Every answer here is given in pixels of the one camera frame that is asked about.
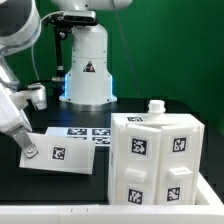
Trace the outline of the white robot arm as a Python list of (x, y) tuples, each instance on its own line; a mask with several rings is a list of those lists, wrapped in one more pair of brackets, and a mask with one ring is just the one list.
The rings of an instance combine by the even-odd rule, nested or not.
[(63, 99), (78, 106), (101, 107), (116, 100), (112, 75), (107, 70), (108, 35), (98, 23), (98, 10), (118, 10), (132, 0), (50, 0), (57, 12), (42, 18), (35, 0), (0, 0), (0, 132), (13, 138), (29, 159), (38, 154), (30, 139), (32, 127), (24, 108), (47, 107), (45, 87), (36, 82), (23, 87), (5, 58), (30, 48), (42, 23), (54, 23), (73, 35), (72, 65), (65, 76)]

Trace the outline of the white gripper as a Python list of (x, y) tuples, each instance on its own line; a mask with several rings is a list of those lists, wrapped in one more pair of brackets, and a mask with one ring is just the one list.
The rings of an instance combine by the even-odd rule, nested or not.
[(33, 158), (38, 154), (36, 146), (32, 143), (28, 131), (31, 125), (23, 110), (19, 110), (7, 91), (0, 84), (0, 132), (10, 134), (22, 149), (27, 158)]

